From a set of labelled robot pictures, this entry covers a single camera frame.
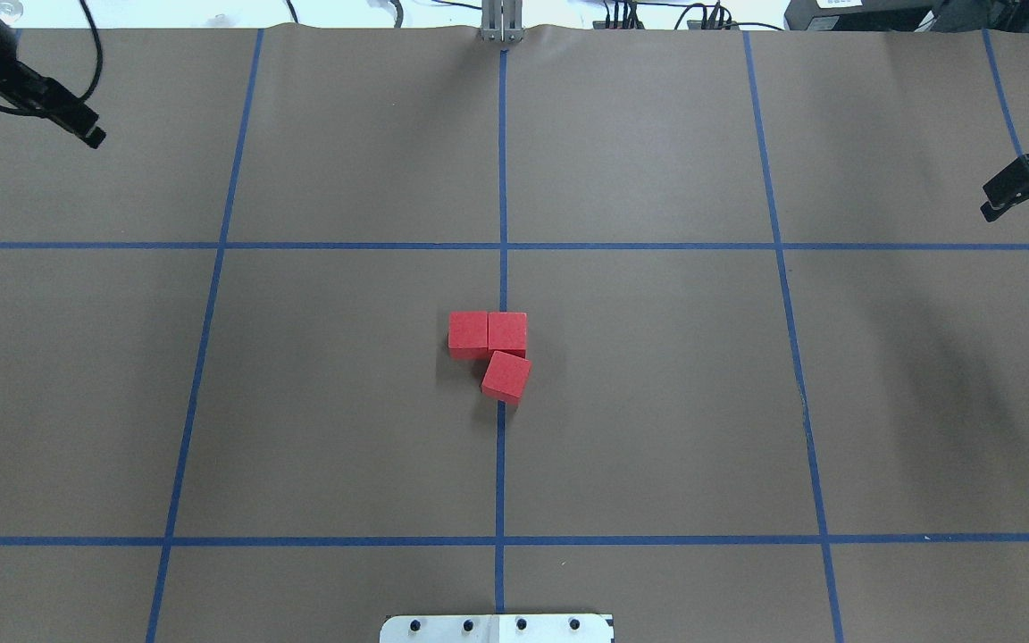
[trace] horizontal blue line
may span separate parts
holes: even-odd
[[[1029,244],[865,244],[787,243],[787,251],[1029,251]],[[0,249],[216,249],[217,241],[0,241]],[[229,241],[228,249],[274,251],[497,251],[501,244],[423,243],[423,241]],[[772,243],[511,243],[510,251],[772,251]]]
[[[0,536],[0,546],[493,546],[493,536],[92,537]],[[1029,542],[1029,532],[767,534],[767,536],[507,536],[507,546],[893,545]]]
[[[176,249],[216,249],[216,241],[0,241],[0,251],[5,249],[132,249],[133,251],[176,251]]]
[[[161,546],[162,537],[0,536],[0,546]]]
[[[174,546],[491,546],[491,536],[174,537]]]

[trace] gray table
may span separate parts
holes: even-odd
[[[0,640],[1029,640],[1029,37],[104,41],[0,115]]]

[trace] white metal plate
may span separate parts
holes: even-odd
[[[384,622],[380,643],[613,643],[612,623],[609,614],[411,615]]]

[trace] red block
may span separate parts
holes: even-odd
[[[491,313],[487,316],[487,349],[526,357],[526,313]]]
[[[531,378],[531,361],[509,353],[491,355],[487,374],[483,376],[483,395],[500,402],[519,403]]]
[[[486,359],[491,354],[487,348],[486,311],[450,314],[447,348],[452,359]]]

